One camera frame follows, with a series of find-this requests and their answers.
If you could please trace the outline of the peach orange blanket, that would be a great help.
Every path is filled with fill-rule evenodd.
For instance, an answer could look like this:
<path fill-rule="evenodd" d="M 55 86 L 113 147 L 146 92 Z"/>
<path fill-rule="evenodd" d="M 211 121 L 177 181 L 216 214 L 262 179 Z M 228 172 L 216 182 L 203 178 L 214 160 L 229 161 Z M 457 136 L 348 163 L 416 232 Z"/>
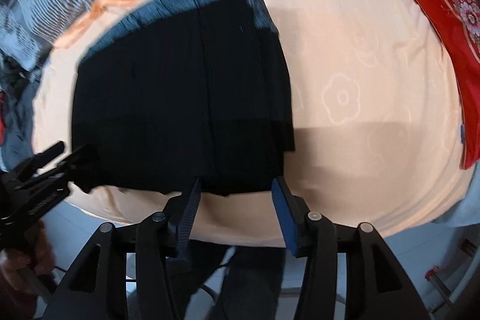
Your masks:
<path fill-rule="evenodd" d="M 32 147 L 70 137 L 87 48 L 151 0 L 95 0 L 56 42 L 33 101 Z M 310 209 L 383 236 L 465 197 L 461 104 L 451 57 L 414 0 L 264 0 L 292 83 L 296 150 L 286 182 Z"/>

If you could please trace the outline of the black pants with patterned waistband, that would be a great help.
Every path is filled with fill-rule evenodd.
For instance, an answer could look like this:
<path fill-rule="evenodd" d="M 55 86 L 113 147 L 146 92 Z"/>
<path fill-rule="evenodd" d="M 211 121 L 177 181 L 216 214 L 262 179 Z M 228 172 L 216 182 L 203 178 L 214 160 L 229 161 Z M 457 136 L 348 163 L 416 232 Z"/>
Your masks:
<path fill-rule="evenodd" d="M 88 49 L 75 184 L 267 192 L 295 148 L 290 75 L 262 0 L 153 0 Z"/>

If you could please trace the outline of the dark grey clothes pile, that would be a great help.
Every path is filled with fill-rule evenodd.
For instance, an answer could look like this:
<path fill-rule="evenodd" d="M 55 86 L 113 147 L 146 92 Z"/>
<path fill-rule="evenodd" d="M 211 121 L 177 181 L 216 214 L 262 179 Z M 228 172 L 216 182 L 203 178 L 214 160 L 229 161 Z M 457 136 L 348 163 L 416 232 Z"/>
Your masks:
<path fill-rule="evenodd" d="M 14 58 L 1 53 L 1 169 L 4 171 L 11 171 L 32 157 L 32 102 L 40 80 L 40 67 L 26 71 Z"/>

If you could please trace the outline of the red embroidered cushion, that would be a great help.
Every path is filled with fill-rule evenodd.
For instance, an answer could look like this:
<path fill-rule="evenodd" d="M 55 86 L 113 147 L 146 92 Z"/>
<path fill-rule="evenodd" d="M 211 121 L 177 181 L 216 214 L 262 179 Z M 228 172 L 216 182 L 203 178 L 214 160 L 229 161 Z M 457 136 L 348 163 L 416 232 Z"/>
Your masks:
<path fill-rule="evenodd" d="M 461 166 L 479 160 L 479 2 L 415 0 L 450 55 L 463 112 L 464 153 Z"/>

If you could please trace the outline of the operator blue jeans legs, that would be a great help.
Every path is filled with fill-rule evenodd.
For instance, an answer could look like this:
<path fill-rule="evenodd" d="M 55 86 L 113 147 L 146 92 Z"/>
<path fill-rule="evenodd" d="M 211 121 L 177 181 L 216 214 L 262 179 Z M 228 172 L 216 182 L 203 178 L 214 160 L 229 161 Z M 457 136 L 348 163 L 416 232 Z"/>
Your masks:
<path fill-rule="evenodd" d="M 169 264 L 175 300 L 185 317 L 191 296 L 220 268 L 224 244 L 190 241 L 180 259 Z M 228 261 L 211 319 L 274 319 L 285 269 L 286 250 L 237 246 Z"/>

